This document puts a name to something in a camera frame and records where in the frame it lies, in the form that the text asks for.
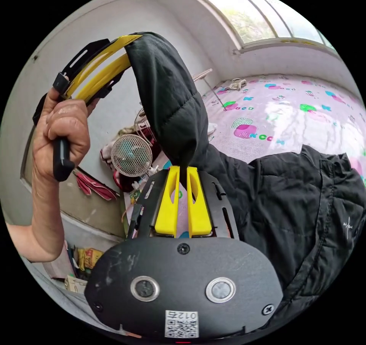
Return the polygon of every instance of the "embroidered logo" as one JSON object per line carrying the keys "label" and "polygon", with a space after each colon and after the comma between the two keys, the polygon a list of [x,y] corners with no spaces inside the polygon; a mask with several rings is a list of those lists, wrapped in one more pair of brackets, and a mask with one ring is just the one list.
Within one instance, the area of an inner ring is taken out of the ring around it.
{"label": "embroidered logo", "polygon": [[350,218],[348,218],[348,222],[347,222],[347,223],[344,223],[344,222],[343,222],[343,225],[346,227],[347,239],[348,239],[348,231],[349,231],[350,229],[352,229],[352,228],[353,228],[353,227],[351,226],[351,224],[350,224]]}

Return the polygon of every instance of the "finger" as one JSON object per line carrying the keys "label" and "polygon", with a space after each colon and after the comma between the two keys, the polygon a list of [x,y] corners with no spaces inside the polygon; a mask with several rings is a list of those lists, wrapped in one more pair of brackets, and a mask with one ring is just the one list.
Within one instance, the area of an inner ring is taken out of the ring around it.
{"label": "finger", "polygon": [[46,127],[43,130],[44,136],[49,136],[49,131],[52,129],[55,122],[63,118],[73,118],[78,120],[82,125],[85,125],[88,128],[87,124],[87,115],[85,114],[84,110],[80,109],[77,105],[66,105],[58,110],[56,113],[52,113],[48,122],[46,123]]}
{"label": "finger", "polygon": [[55,106],[58,103],[58,99],[59,99],[60,93],[56,91],[56,89],[54,89],[53,87],[48,91],[46,99],[45,99],[45,103],[43,105],[43,110],[41,113],[41,116],[44,115],[48,115],[49,113],[52,112],[52,110],[55,108]]}
{"label": "finger", "polygon": [[85,113],[86,116],[88,115],[88,111],[87,111],[84,101],[66,100],[66,101],[57,103],[55,108],[47,115],[46,123],[48,123],[50,121],[51,117],[53,117],[54,114],[64,114],[66,112],[70,112],[70,111],[74,110],[75,108],[81,109]]}
{"label": "finger", "polygon": [[94,111],[96,105],[98,104],[100,98],[96,98],[93,102],[87,107],[88,108],[88,116]]}
{"label": "finger", "polygon": [[55,140],[58,137],[66,137],[70,142],[71,152],[81,157],[90,148],[88,126],[74,116],[61,117],[52,122],[47,136],[50,140]]}

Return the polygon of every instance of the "black handle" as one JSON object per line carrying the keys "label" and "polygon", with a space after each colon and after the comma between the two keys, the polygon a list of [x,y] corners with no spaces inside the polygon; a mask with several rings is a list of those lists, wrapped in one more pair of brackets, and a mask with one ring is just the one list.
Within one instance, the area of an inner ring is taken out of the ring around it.
{"label": "black handle", "polygon": [[70,160],[70,142],[67,138],[53,141],[53,176],[58,182],[66,181],[75,164]]}
{"label": "black handle", "polygon": [[[59,102],[63,101],[61,97],[69,87],[70,82],[62,73],[58,73],[53,88],[60,93]],[[66,181],[75,164],[70,160],[70,142],[67,138],[57,138],[53,141],[53,176],[56,181]]]}

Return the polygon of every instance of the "red fabric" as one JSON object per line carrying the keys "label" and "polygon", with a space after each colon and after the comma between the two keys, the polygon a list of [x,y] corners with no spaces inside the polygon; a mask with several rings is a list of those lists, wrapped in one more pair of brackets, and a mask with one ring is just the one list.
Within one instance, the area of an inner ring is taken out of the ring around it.
{"label": "red fabric", "polygon": [[81,172],[74,172],[74,174],[79,188],[85,195],[90,196],[92,191],[94,191],[107,201],[116,200],[117,197],[114,192],[105,185],[102,185],[100,182],[93,180],[91,177]]}

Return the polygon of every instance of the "black jacket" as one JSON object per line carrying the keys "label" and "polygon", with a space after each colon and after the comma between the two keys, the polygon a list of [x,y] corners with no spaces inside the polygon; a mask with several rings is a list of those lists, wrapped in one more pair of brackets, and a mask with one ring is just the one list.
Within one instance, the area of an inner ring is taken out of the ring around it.
{"label": "black jacket", "polygon": [[284,292],[267,326],[308,307],[337,277],[366,219],[366,189],[346,154],[309,146],[251,163],[208,143],[204,103],[176,49],[149,32],[126,46],[142,106],[173,165],[216,177],[233,207],[241,240],[272,262]]}

